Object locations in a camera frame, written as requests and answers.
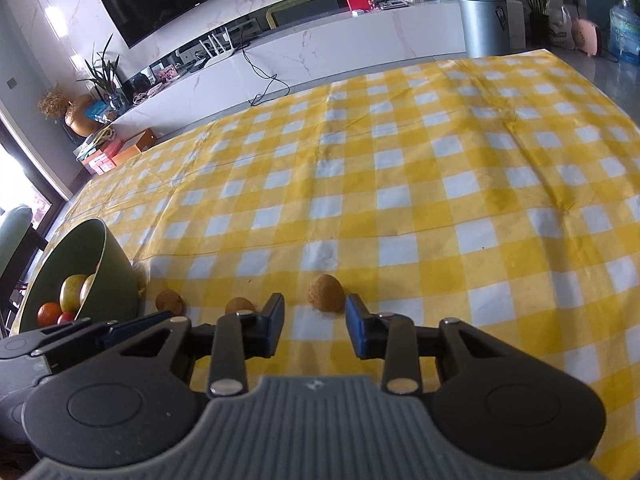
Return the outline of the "red cherry tomato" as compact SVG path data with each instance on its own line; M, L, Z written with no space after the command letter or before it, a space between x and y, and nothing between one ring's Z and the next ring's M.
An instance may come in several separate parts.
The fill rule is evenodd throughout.
M59 317L58 317L58 324L64 324L64 323L68 323L68 322L73 322L73 320L76 318L77 313L74 311L70 311L70 312L63 312Z

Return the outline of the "green bowl with handle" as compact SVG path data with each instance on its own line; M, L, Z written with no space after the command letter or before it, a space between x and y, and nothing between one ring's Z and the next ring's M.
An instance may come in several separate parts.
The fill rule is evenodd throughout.
M39 308L59 300L64 281L75 275L91 280L79 305L78 318L125 322L139 316L138 281L132 264L106 223L89 219L48 250L28 285L16 330L20 333L35 330Z

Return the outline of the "brown longan middle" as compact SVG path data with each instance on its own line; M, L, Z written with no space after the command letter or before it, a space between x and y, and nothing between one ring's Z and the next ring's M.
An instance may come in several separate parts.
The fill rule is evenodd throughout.
M230 299L224 307L224 313L238 313L242 311L256 312L254 304L244 297L234 297Z

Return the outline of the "small orange in bowl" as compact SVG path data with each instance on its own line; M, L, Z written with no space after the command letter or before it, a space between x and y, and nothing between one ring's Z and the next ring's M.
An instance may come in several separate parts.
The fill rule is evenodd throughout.
M37 312L37 323L40 327L48 327L58 324L58 319L63 314L61 306L56 302L46 302Z

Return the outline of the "brown longan right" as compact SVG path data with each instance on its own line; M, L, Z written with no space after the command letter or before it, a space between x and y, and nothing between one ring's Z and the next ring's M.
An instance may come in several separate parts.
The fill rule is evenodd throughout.
M310 283L307 296L311 307L323 313L340 312L346 300L342 284L330 274L317 276Z

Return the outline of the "green pear left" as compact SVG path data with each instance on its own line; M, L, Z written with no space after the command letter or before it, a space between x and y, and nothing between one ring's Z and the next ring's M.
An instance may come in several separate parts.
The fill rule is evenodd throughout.
M75 312L80 308L80 293L87 275L73 274L66 278L60 290L60 307L63 313Z

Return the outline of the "chair with green cushion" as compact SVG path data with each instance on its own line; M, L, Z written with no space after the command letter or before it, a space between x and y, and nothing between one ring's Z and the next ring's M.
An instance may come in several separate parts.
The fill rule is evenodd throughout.
M32 226L32 210L21 205L1 216L1 337L8 336L11 295L38 250L47 240Z

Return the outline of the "yellow white checkered tablecloth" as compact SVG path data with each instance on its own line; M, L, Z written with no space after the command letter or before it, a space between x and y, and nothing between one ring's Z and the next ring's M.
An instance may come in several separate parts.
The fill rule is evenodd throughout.
M284 296L266 375L378 377L308 288L454 316L602 399L594 456L639 470L639 128L551 53L415 65L211 122L90 181L54 231L103 220L195 323Z

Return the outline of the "pink boxes stack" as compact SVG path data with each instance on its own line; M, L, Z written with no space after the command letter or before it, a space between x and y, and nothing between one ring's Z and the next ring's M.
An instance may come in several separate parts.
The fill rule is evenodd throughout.
M116 167L115 156L122 149L124 142L120 139L111 140L103 143L96 148L91 154L87 155L82 161L90 174L106 174Z

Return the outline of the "orange cardboard box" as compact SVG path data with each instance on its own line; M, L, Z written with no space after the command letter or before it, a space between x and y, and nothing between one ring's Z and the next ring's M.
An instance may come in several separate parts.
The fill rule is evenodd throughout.
M146 128L122 144L122 148L113 156L112 161L116 166L122 166L127 160L152 148L156 141L155 132L151 128Z

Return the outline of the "golden round vase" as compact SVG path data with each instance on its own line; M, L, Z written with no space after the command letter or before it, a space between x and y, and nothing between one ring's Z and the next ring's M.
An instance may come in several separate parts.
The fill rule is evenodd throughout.
M96 122L86 114L86 110L92 107L95 102L96 100L93 99L90 94L86 93L78 96L78 98L68 104L64 122L66 126L70 127L78 136L86 138L101 128L99 122Z

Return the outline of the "white tv console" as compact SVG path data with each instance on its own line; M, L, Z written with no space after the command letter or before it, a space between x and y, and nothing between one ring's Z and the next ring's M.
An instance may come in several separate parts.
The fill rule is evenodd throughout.
M458 0L429 1L359 16L349 12L279 30L230 58L186 75L113 122L128 140L151 128L166 136L202 120L325 81L388 66L464 58Z

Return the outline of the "potted green plant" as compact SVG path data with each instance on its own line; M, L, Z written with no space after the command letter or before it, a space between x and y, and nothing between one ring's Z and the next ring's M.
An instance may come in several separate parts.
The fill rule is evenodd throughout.
M94 50L90 60L85 60L87 76L78 79L78 82L93 84L93 89L100 99L111 107L116 115L121 115L128 108L128 102L118 74L120 56L110 58L107 55L112 39L113 36L109 36L104 47Z

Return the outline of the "grey metal trash bin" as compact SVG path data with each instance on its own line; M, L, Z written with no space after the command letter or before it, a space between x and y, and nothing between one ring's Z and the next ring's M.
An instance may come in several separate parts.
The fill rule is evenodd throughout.
M458 0L469 58L508 55L510 36L506 0Z

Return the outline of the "blue water bottle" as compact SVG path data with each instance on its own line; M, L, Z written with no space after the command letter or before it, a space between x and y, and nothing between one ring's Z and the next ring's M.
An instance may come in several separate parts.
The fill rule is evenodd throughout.
M608 52L620 61L639 64L639 15L631 0L620 0L610 9Z

